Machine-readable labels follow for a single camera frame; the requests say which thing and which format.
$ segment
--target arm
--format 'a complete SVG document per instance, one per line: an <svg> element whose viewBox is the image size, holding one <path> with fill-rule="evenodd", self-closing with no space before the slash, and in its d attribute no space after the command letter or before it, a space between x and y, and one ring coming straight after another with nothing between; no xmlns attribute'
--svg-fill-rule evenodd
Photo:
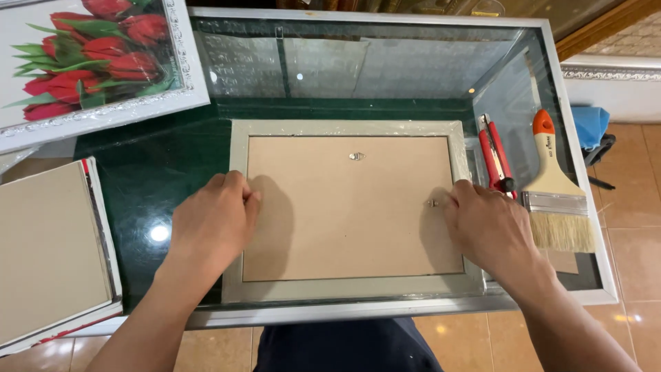
<svg viewBox="0 0 661 372"><path fill-rule="evenodd" d="M188 317L250 240L260 198L231 171L178 206L154 282L86 371L172 371Z"/></svg>
<svg viewBox="0 0 661 372"><path fill-rule="evenodd" d="M544 371L640 371L560 284L535 247L523 207L461 180L447 195L444 212L461 253L491 274L521 308Z"/></svg>

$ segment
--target brush bristles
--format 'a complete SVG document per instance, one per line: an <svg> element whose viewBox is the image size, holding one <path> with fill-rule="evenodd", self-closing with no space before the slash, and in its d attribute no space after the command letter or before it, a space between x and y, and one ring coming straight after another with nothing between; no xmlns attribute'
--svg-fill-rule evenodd
<svg viewBox="0 0 661 372"><path fill-rule="evenodd" d="M594 253L592 224L587 216L530 212L530 227L540 250Z"/></svg>

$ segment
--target orange brush tip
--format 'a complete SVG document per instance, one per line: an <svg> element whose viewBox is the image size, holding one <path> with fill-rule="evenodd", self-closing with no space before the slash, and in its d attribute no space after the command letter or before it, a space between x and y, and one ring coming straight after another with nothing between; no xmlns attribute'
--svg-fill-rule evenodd
<svg viewBox="0 0 661 372"><path fill-rule="evenodd" d="M533 119L533 135L539 133L555 134L553 121L545 109L539 110Z"/></svg>

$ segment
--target red utility knife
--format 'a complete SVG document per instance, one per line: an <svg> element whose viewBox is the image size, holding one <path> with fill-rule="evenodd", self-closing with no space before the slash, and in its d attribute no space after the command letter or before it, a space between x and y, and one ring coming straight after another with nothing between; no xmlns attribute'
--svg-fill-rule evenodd
<svg viewBox="0 0 661 372"><path fill-rule="evenodd" d="M487 114L478 118L477 125L480 128L478 138L489 173L489 189L500 191L516 200L516 182L512 178L496 125L489 120Z"/></svg>

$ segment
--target orange floor tile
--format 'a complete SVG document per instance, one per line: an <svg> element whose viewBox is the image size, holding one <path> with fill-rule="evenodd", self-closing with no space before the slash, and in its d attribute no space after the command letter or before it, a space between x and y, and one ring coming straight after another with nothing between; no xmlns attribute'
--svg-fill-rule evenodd
<svg viewBox="0 0 661 372"><path fill-rule="evenodd" d="M588 312L646 372L661 371L661 126L610 124L617 143L590 175L617 187L592 187L623 301ZM414 319L447 372L541 371L521 312ZM262 328L186 332L175 371L250 371ZM54 340L0 359L3 372L79 372L107 338Z"/></svg>

